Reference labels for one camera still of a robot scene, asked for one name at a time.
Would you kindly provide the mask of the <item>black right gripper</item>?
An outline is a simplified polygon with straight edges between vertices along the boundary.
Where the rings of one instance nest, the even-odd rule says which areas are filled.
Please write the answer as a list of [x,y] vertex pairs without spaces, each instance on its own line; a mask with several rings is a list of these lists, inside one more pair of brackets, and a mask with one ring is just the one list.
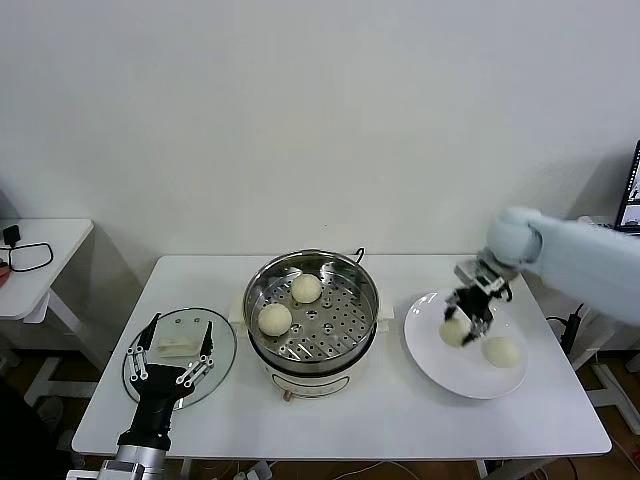
[[491,294],[487,295],[480,287],[462,287],[455,289],[446,299],[444,320],[449,321],[455,315],[458,307],[471,320],[469,332],[462,340],[462,346],[478,340],[484,336],[493,323],[490,311]]

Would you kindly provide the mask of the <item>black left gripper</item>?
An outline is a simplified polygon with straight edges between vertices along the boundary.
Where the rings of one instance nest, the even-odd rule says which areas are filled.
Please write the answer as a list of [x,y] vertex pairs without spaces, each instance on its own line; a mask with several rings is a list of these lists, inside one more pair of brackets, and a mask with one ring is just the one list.
[[189,395],[189,388],[195,386],[214,364],[213,324],[209,321],[200,356],[188,369],[173,365],[146,365],[146,353],[159,319],[160,314],[156,313],[127,350],[129,381],[139,394],[139,402],[131,426],[119,436],[118,446],[169,448],[171,440],[168,433],[174,405]]

